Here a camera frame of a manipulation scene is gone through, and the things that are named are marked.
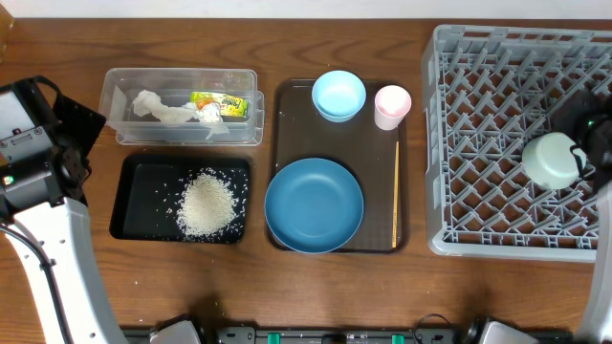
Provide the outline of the light green bowl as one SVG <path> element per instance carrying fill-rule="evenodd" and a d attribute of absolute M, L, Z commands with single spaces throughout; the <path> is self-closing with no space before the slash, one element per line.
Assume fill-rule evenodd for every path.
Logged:
<path fill-rule="evenodd" d="M 539 186 L 559 190 L 580 177 L 587 156 L 567 135 L 553 132 L 530 140 L 522 151 L 527 177 Z"/>

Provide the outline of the white tissue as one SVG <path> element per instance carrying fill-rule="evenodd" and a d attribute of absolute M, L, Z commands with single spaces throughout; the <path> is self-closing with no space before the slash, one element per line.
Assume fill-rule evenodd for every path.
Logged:
<path fill-rule="evenodd" d="M 180 107 L 167 106 L 154 92 L 140 91 L 132 103 L 134 113 L 139 117 L 152 115 L 162 123 L 180 124 L 192 119 L 209 124 L 209 133 L 206 139 L 215 135 L 228 134 L 230 129 L 223 124 L 221 107 L 216 102 L 211 102 L 199 108 L 194 102 L 187 102 Z"/>

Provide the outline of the yellow snack wrapper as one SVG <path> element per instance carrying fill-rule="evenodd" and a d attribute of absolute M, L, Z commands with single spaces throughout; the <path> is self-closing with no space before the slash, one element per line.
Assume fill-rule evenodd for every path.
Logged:
<path fill-rule="evenodd" d="M 216 107 L 222 117 L 244 118 L 249 108 L 244 98 L 223 93 L 192 92 L 189 101 L 200 111 Z"/>

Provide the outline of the pile of rice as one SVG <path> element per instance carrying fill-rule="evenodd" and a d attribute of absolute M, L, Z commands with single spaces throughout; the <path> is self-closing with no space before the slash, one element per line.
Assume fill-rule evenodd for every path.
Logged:
<path fill-rule="evenodd" d="M 164 218 L 180 241 L 234 244 L 245 231 L 249 181 L 245 168 L 190 169 L 164 198 Z"/>

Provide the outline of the pink cup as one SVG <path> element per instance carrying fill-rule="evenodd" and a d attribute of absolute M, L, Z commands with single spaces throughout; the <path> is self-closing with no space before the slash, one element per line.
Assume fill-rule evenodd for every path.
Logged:
<path fill-rule="evenodd" d="M 374 120 L 376 125 L 390 131 L 399 126 L 411 109 L 412 97 L 403 87 L 387 85 L 375 95 Z"/>

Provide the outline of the dark blue plate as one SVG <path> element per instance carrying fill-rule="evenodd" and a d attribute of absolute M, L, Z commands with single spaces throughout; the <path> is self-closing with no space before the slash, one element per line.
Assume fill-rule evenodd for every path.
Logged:
<path fill-rule="evenodd" d="M 272 178 L 265 218 L 273 237 L 301 253 L 327 253 L 352 239 L 364 215 L 364 197 L 353 174 L 322 158 L 294 161 Z"/>

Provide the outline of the light blue bowl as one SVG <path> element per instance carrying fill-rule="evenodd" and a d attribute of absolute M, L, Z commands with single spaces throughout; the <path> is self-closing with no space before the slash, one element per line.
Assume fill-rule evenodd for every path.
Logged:
<path fill-rule="evenodd" d="M 312 101 L 322 117 L 332 122 L 345 122 L 363 107 L 366 89 L 353 73 L 331 71 L 316 80 Z"/>

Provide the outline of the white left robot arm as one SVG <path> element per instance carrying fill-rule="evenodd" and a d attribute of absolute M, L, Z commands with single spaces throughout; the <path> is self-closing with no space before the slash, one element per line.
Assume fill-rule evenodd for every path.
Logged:
<path fill-rule="evenodd" d="M 1 90 L 1 232 L 49 343 L 123 343 L 101 281 L 83 184 L 103 116 L 26 80 Z"/>

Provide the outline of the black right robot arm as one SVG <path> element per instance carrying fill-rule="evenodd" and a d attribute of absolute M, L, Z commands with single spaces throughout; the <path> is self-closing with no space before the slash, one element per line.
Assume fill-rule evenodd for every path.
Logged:
<path fill-rule="evenodd" d="M 611 112 L 589 119 L 580 142 L 595 166 L 599 240 L 587 307 L 576 337 L 585 343 L 611 341 Z"/>

